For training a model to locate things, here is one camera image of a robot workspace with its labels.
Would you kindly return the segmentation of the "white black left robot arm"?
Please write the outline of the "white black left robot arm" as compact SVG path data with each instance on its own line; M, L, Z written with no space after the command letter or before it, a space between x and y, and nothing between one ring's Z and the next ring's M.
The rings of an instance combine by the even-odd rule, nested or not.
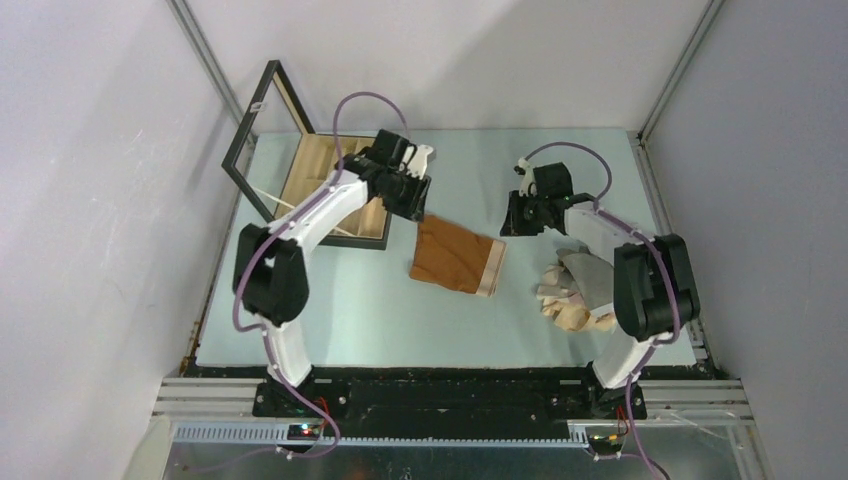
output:
M304 380L313 368L300 316L310 295L309 263L319 244L354 211L374 199L412 222L424 217L434 147L387 130L353 153L341 153L332 175L283 217L249 224L238 238L233 274L232 322L239 332L259 331L268 371L281 383L278 404L304 416L316 403Z

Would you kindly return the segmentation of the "orange-brown underwear with cream waistband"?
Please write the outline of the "orange-brown underwear with cream waistband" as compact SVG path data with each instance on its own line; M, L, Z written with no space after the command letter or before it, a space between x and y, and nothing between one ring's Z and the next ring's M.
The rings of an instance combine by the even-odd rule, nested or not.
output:
M507 252L505 242L427 214L417 224L409 277L447 290L492 297Z

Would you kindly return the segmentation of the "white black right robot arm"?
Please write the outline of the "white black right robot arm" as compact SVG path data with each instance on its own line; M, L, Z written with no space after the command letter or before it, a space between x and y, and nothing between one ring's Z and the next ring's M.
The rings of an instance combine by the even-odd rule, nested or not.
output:
M700 302L683 239L644 232L573 191L567 167L534 167L521 158L514 168L518 189L510 192L503 237L536 236L556 230L583 245L565 265L589 312L614 314L616 332L591 364L597 381L581 392L585 411L606 418L622 403L619 388L635 381L653 351L675 342L696 318Z

